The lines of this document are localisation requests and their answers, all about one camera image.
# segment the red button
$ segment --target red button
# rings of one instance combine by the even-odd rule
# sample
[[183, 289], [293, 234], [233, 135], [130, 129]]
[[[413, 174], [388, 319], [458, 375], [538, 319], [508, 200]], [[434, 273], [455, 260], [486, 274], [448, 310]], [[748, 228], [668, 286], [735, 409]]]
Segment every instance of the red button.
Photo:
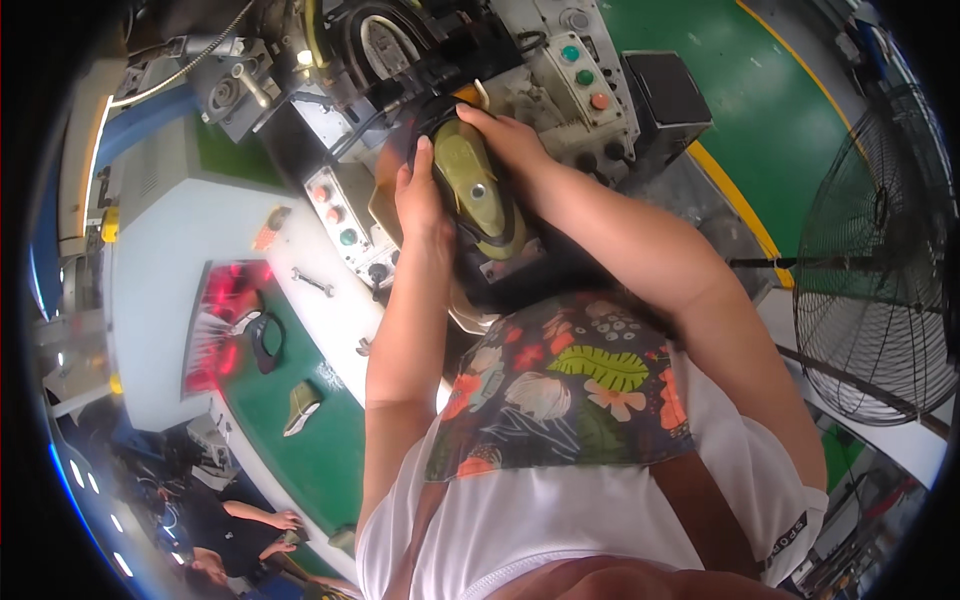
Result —
[[328, 192], [325, 185], [318, 185], [313, 188], [313, 202], [315, 203], [324, 203], [326, 202], [326, 197]]
[[344, 220], [344, 213], [340, 210], [340, 208], [334, 206], [326, 212], [324, 218], [331, 225], [337, 225]]
[[610, 98], [607, 94], [593, 94], [590, 96], [590, 105], [597, 110], [606, 110], [610, 105]]

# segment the green workbench surface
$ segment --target green workbench surface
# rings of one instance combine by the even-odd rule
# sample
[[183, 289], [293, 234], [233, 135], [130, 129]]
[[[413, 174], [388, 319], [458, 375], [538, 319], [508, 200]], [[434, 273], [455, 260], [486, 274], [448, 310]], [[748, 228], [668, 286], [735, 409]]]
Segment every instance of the green workbench surface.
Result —
[[734, 0], [606, 0], [613, 44], [675, 50], [713, 113], [700, 141], [730, 176], [783, 255], [847, 128], [777, 40]]
[[[286, 340], [276, 368], [261, 374], [249, 337], [242, 338], [221, 390], [253, 449], [305, 516], [333, 534], [357, 522], [363, 482], [363, 408], [324, 360], [276, 280], [263, 284], [266, 310], [283, 323]], [[275, 343], [267, 330], [266, 344]], [[290, 391], [309, 379], [324, 401], [301, 432], [283, 437]]]

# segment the shoe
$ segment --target shoe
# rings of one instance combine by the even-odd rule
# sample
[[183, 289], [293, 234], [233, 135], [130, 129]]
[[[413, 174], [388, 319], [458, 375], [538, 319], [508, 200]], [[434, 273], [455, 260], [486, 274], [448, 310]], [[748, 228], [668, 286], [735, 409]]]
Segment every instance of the shoe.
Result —
[[303, 424], [313, 414], [324, 397], [320, 395], [309, 381], [301, 381], [290, 393], [290, 419], [283, 428], [283, 437], [292, 436], [300, 432]]

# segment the machine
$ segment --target machine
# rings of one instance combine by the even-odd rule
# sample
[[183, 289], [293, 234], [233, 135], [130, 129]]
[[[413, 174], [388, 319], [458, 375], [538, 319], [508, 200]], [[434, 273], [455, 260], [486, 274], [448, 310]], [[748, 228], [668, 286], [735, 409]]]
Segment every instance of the machine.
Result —
[[[431, 99], [456, 95], [514, 116], [538, 132], [550, 155], [605, 185], [636, 168], [638, 139], [644, 148], [662, 146], [641, 136], [637, 115], [650, 111], [635, 104], [644, 102], [637, 76], [621, 62], [589, 0], [253, 0], [215, 10], [210, 4], [175, 3], [158, 14], [164, 43], [134, 56], [180, 57], [203, 120], [234, 142], [252, 134], [263, 140], [375, 300], [393, 282], [402, 242], [393, 207], [397, 163], [383, 161], [388, 168], [377, 160], [391, 132], [409, 125]], [[228, 23], [223, 31], [220, 24]], [[212, 56], [187, 62], [203, 52]], [[681, 145], [701, 130], [685, 133]], [[450, 137], [451, 131], [432, 133]], [[481, 139], [471, 143], [482, 146]], [[672, 159], [676, 148], [661, 158]], [[459, 169], [440, 162], [438, 168]], [[477, 213], [470, 226], [460, 220], [460, 254], [471, 254], [470, 246], [479, 251], [458, 260], [460, 289], [451, 299], [451, 314], [465, 330], [480, 333], [496, 313], [536, 300], [535, 288], [555, 293], [552, 280], [581, 286], [603, 280], [579, 247], [525, 218], [521, 203], [503, 204], [509, 194], [490, 191], [483, 202], [499, 210], [497, 227], [510, 231], [475, 227], [483, 225]], [[556, 267], [561, 262], [567, 267]]]

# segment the electric fan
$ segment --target electric fan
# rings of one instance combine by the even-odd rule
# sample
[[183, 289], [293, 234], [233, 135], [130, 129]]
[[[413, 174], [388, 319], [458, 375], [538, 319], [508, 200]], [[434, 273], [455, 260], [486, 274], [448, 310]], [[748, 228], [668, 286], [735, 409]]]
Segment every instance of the electric fan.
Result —
[[[945, 284], [956, 278], [945, 261], [957, 223], [947, 160], [921, 91], [895, 87], [841, 146], [806, 217], [797, 258], [766, 263], [794, 266], [804, 375], [852, 420], [918, 420], [956, 391], [945, 332]], [[757, 262], [764, 261], [730, 261]]]

